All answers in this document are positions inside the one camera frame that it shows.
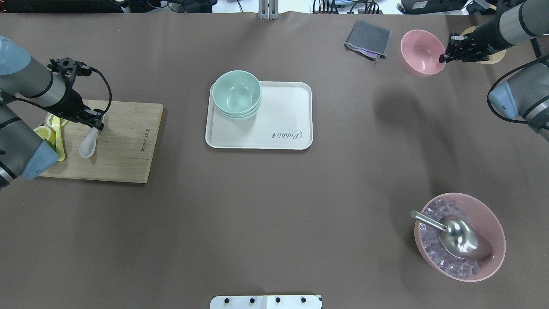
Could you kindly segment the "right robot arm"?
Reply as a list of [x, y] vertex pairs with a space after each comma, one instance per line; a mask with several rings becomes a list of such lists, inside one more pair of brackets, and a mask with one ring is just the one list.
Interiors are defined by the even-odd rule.
[[529, 127], [548, 139], [548, 55], [536, 57], [520, 51], [532, 39], [548, 33], [548, 2], [526, 0], [479, 25], [470, 33], [451, 33], [440, 63], [487, 61], [491, 55], [506, 52], [513, 69], [503, 74], [488, 90], [487, 105], [503, 121]]

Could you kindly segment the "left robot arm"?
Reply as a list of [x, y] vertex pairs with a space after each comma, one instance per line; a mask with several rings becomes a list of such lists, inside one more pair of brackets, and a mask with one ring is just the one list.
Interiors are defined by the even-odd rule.
[[18, 178], [32, 180], [43, 174], [59, 155], [12, 108], [30, 106], [67, 121], [104, 129], [107, 109], [88, 107], [74, 89], [77, 77], [98, 69], [70, 57], [44, 65], [8, 37], [0, 42], [0, 183], [7, 187]]

